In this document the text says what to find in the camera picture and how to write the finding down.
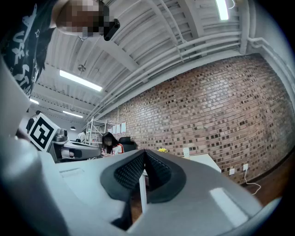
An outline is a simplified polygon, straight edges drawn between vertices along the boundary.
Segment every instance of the desk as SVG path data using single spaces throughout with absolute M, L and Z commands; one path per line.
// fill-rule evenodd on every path
M 201 164 L 205 164 L 219 173 L 221 173 L 221 169 L 218 167 L 218 165 L 212 160 L 212 158 L 208 154 L 204 155 L 196 155 L 196 156 L 189 156 L 189 157 L 182 157 L 185 159 L 189 159 L 191 161 L 196 161 Z M 142 213 L 146 212 L 147 210 L 147 192 L 146 192 L 146 182 L 145 182 L 145 176 L 147 176 L 146 171 L 144 170 L 142 176 L 139 179 L 139 186 L 140 186 L 140 197 L 142 201 Z

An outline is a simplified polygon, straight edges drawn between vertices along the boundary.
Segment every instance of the fluorescent light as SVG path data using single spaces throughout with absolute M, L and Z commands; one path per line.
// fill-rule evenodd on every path
M 218 11 L 219 11 L 219 17 L 221 20 L 228 20 L 229 15 L 227 13 L 227 6 L 225 0 L 216 0 Z
M 62 77 L 65 77 L 67 79 L 70 79 L 72 81 L 75 81 L 75 82 L 77 82 L 79 84 L 85 85 L 85 86 L 87 86 L 89 88 L 95 89 L 97 91 L 101 91 L 101 89 L 102 89 L 101 86 L 98 86 L 98 85 L 96 85 L 94 83 L 91 83 L 91 82 L 89 82 L 87 80 L 84 80 L 84 79 L 82 79 L 82 78 L 80 78 L 78 76 L 72 75 L 72 74 L 70 74 L 68 72 L 65 72 L 65 71 L 62 71 L 62 70 L 59 71 L 59 75 L 62 76 Z
M 36 101 L 36 100 L 33 100 L 33 99 L 29 99 L 31 102 L 34 102 L 34 103 L 36 103 L 36 104 L 39 104 L 39 102 L 38 101 Z
M 72 116 L 77 116 L 77 117 L 83 118 L 83 116 L 79 116 L 79 115 L 76 115 L 76 114 L 73 114 L 73 113 L 69 113 L 69 112 L 66 112 L 66 111 L 63 111 L 63 113 L 69 114 L 69 115 L 72 115 Z

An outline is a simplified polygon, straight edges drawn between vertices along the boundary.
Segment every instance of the long black hair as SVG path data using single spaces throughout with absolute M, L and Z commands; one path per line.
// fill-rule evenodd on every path
M 112 145 L 111 146 L 107 146 L 105 144 L 105 139 L 107 137 L 112 139 Z M 106 151 L 106 153 L 111 154 L 112 153 L 112 148 L 116 147 L 118 144 L 119 144 L 118 140 L 115 139 L 115 137 L 110 132 L 106 132 L 105 134 L 103 134 L 103 136 L 102 136 L 102 148 Z

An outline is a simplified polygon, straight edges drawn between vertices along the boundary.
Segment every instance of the table leg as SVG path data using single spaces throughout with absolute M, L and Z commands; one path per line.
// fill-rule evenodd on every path
M 146 181 L 144 175 L 139 178 L 139 187 L 140 187 L 140 198 L 142 201 L 142 213 L 145 213 L 147 210 L 147 192 L 146 192 Z

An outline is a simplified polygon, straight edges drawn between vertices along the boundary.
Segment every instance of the electrical cord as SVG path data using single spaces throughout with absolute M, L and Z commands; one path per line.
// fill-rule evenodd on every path
M 248 183 L 248 182 L 247 182 L 247 179 L 246 179 L 246 175 L 247 175 L 247 170 L 246 170 L 245 177 L 244 177 L 245 180 L 246 180 L 246 184 L 256 184 L 256 183 Z
M 234 8 L 235 7 L 235 2 L 234 2 L 234 0 L 232 0 L 232 3 L 234 4 L 231 8 L 229 8 L 229 9 L 232 9 L 232 8 Z

